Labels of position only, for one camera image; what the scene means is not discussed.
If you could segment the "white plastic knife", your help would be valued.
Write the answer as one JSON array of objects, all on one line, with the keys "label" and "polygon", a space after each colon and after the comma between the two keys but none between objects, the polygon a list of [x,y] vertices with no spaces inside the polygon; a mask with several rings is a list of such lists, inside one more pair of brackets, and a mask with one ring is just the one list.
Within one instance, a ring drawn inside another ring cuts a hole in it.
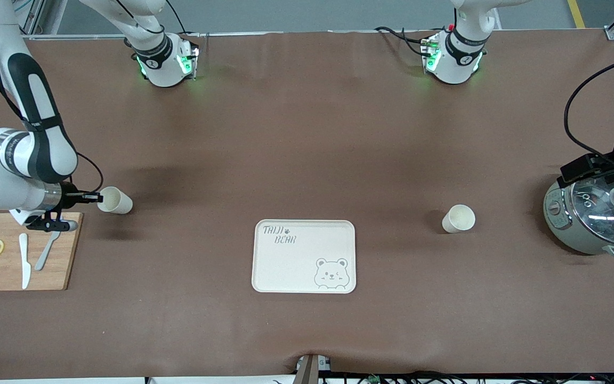
[{"label": "white plastic knife", "polygon": [[31,280],[31,264],[28,262],[28,234],[19,235],[20,262],[21,262],[21,288],[26,290]]}]

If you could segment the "cream bear print tray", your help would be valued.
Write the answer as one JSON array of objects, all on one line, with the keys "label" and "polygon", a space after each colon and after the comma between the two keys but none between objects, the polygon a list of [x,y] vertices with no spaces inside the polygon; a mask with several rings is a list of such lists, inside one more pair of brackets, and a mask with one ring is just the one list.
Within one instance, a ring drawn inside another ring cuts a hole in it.
[{"label": "cream bear print tray", "polygon": [[356,257],[350,221],[263,219],[254,229],[251,283],[260,293],[349,294]]}]

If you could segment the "metal table clamp bracket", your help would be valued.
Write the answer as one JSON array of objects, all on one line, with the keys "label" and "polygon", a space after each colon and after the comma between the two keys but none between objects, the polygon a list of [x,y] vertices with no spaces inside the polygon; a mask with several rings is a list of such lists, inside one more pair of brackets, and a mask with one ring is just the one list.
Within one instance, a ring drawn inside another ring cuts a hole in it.
[{"label": "metal table clamp bracket", "polygon": [[327,384],[328,375],[331,372],[331,360],[323,355],[304,355],[297,362],[297,372],[293,384]]}]

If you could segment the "cream paper cup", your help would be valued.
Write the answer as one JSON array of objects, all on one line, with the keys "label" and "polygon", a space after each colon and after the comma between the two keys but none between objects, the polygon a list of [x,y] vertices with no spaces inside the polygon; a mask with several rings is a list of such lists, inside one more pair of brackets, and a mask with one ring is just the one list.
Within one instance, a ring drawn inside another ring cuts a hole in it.
[{"label": "cream paper cup", "polygon": [[97,203],[100,211],[112,214],[128,214],[133,208],[133,201],[122,190],[109,186],[100,190],[102,201]]},{"label": "cream paper cup", "polygon": [[475,226],[476,217],[473,210],[463,204],[450,208],[443,217],[441,225],[444,231],[450,234],[463,233]]}]

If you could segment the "grey plastic knife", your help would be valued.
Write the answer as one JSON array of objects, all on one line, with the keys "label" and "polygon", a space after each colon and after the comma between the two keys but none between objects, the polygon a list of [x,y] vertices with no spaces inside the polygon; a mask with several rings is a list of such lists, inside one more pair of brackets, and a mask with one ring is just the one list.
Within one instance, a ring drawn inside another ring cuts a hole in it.
[{"label": "grey plastic knife", "polygon": [[53,233],[51,233],[51,236],[49,240],[47,241],[46,245],[44,246],[44,249],[41,255],[37,259],[37,262],[34,268],[36,271],[41,271],[44,268],[46,261],[48,260],[49,254],[51,253],[51,248],[53,247],[54,242],[58,240],[60,235],[61,235],[60,231],[54,231]]}]

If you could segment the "bamboo cutting board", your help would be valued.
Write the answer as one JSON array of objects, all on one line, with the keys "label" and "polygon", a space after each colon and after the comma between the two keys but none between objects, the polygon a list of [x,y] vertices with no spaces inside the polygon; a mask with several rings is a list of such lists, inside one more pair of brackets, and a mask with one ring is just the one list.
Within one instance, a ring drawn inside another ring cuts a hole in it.
[{"label": "bamboo cutting board", "polygon": [[28,262],[31,280],[28,290],[65,290],[70,279],[80,229],[62,233],[54,242],[48,260],[41,271],[35,265],[51,233],[26,229],[8,213],[0,213],[0,239],[5,249],[0,254],[0,291],[22,290],[19,235],[28,234]]}]

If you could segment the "grey cooking pot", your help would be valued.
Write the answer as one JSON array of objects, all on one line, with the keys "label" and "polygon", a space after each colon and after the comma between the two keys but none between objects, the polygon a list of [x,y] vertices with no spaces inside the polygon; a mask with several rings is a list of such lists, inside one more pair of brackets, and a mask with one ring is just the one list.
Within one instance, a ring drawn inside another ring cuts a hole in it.
[{"label": "grey cooking pot", "polygon": [[599,238],[585,228],[573,211],[570,195],[574,184],[560,187],[554,182],[547,190],[543,214],[549,229],[556,238],[575,251],[589,255],[607,253],[614,257],[614,243]]}]

